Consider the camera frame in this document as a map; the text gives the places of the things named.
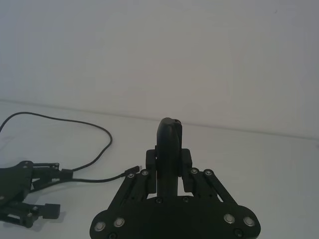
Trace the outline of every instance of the black mechanical part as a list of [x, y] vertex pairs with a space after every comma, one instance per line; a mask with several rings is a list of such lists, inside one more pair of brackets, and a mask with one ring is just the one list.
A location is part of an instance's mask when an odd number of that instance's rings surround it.
[[0, 168], [0, 221], [30, 228], [39, 217], [57, 219], [60, 205], [32, 205], [23, 201], [32, 186], [36, 189], [54, 179], [72, 177], [73, 171], [59, 170], [58, 163], [22, 161], [14, 167]]
[[[146, 171], [125, 178], [108, 209], [93, 219], [92, 239], [258, 237], [261, 227], [256, 215], [235, 202], [212, 170], [192, 167], [190, 151], [181, 148], [181, 136], [180, 121], [161, 121], [157, 146], [147, 151]], [[178, 177], [193, 197], [177, 196]], [[157, 197], [147, 199], [156, 185]], [[125, 223], [119, 224], [119, 218]], [[105, 227], [97, 230], [100, 223]]]

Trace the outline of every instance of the metal screw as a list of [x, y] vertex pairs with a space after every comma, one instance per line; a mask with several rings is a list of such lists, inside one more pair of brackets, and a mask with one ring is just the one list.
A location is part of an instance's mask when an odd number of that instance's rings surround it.
[[183, 197], [183, 202], [188, 203], [189, 202], [189, 198], [188, 197]]
[[242, 238], [242, 237], [244, 236], [243, 231], [240, 230], [239, 228], [236, 228], [236, 229], [234, 230], [234, 234], [235, 234], [235, 236], [237, 236], [238, 238]]
[[227, 222], [227, 223], [229, 223], [229, 224], [233, 224], [233, 223], [235, 222], [235, 218], [234, 218], [234, 216], [231, 215], [231, 214], [226, 214], [226, 215], [224, 216], [224, 220], [225, 220], [225, 222]]
[[198, 173], [198, 170], [197, 170], [196, 168], [192, 168], [192, 169], [190, 170], [190, 172], [191, 172], [192, 174], [196, 174], [196, 173]]
[[123, 226], [125, 223], [125, 220], [123, 218], [116, 218], [113, 225], [116, 227], [116, 228], [120, 228], [121, 226]]
[[205, 171], [205, 174], [206, 174], [207, 176], [210, 176], [210, 175], [212, 175], [213, 173], [212, 173], [212, 171], [210, 171], [210, 170], [206, 170], [206, 171]]
[[249, 227], [253, 227], [255, 225], [255, 221], [252, 220], [250, 217], [245, 217], [244, 223]]
[[116, 238], [117, 238], [117, 236], [116, 236], [115, 233], [111, 233], [111, 234], [109, 235], [109, 239], [116, 239]]
[[163, 202], [163, 199], [162, 199], [162, 198], [156, 198], [155, 202], [156, 202], [156, 203], [162, 203], [162, 202]]
[[105, 222], [98, 222], [97, 224], [95, 224], [94, 230], [96, 232], [100, 232], [105, 228]]

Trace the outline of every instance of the white wall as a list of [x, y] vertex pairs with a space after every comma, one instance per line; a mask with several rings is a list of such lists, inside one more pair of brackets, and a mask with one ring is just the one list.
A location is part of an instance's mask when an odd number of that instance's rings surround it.
[[1, 0], [0, 99], [319, 137], [318, 0]]

